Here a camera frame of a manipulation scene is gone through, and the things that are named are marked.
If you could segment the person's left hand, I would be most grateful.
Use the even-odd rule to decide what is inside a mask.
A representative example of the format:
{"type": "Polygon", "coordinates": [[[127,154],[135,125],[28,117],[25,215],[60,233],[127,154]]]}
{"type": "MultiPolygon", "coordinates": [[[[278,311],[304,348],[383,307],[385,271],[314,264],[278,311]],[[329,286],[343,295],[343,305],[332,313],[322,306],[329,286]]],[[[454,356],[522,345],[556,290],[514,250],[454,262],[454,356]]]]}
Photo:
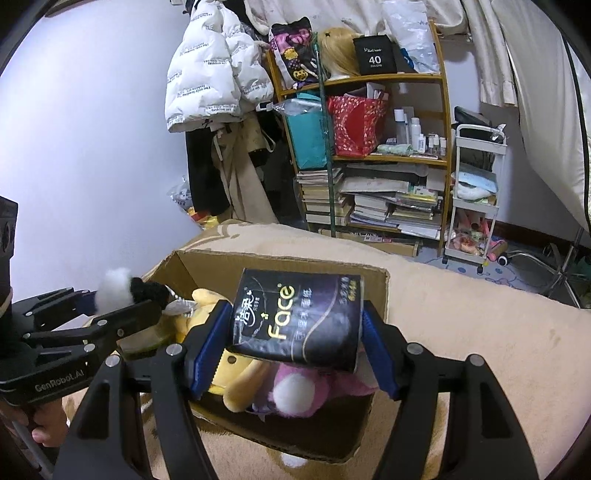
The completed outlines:
{"type": "Polygon", "coordinates": [[[24,410],[10,405],[3,405],[1,410],[11,421],[16,421],[25,427],[28,427],[30,422],[36,424],[31,431],[31,436],[37,444],[57,448],[63,444],[67,436],[67,417],[61,399],[37,406],[31,416],[24,410]]]}

